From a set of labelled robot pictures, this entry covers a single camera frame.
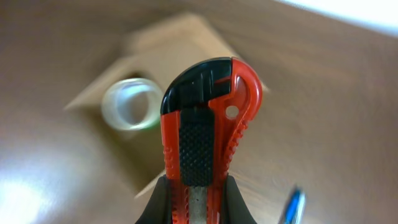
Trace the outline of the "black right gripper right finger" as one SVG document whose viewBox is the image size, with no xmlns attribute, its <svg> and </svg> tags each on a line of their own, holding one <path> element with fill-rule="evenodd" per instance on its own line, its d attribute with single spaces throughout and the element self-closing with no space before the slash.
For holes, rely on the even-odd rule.
<svg viewBox="0 0 398 224">
<path fill-rule="evenodd" d="M 223 186 L 220 209 L 221 224 L 256 224 L 233 176 L 228 175 Z"/>
</svg>

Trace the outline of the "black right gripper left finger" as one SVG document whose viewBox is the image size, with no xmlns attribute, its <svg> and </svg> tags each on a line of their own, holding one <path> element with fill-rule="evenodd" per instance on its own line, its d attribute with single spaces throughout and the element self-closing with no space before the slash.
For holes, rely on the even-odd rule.
<svg viewBox="0 0 398 224">
<path fill-rule="evenodd" d="M 136 224 L 172 224 L 171 189 L 166 175 L 158 178 L 154 191 Z"/>
</svg>

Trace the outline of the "orange utility knife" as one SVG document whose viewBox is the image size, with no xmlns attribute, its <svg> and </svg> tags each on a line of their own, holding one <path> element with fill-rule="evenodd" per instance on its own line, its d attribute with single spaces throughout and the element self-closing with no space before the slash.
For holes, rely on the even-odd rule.
<svg viewBox="0 0 398 224">
<path fill-rule="evenodd" d="M 169 223 L 193 223 L 192 189 L 204 188 L 204 223 L 221 223 L 229 164 L 262 102 L 256 72 L 236 57 L 199 62 L 177 76 L 160 106 Z"/>
</svg>

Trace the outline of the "white masking tape roll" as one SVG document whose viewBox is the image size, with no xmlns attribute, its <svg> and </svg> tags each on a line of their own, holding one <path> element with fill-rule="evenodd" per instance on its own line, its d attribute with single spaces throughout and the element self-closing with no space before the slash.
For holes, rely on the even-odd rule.
<svg viewBox="0 0 398 224">
<path fill-rule="evenodd" d="M 138 131 L 160 120 L 163 92 L 152 80 L 130 78 L 109 87 L 101 102 L 104 120 L 120 131 Z"/>
</svg>

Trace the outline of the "brown cardboard box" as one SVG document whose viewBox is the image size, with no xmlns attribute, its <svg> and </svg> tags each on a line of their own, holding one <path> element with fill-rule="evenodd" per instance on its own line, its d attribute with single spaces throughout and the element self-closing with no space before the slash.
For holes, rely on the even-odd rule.
<svg viewBox="0 0 398 224">
<path fill-rule="evenodd" d="M 125 36 L 122 54 L 66 106 L 86 114 L 97 132 L 104 134 L 110 150 L 126 156 L 132 169 L 130 182 L 140 197 L 164 174 L 160 127 L 120 131 L 104 120 L 101 102 L 116 82 L 146 78 L 163 92 L 188 67 L 206 59 L 234 57 L 236 51 L 201 16 L 183 13 L 169 17 Z"/>
</svg>

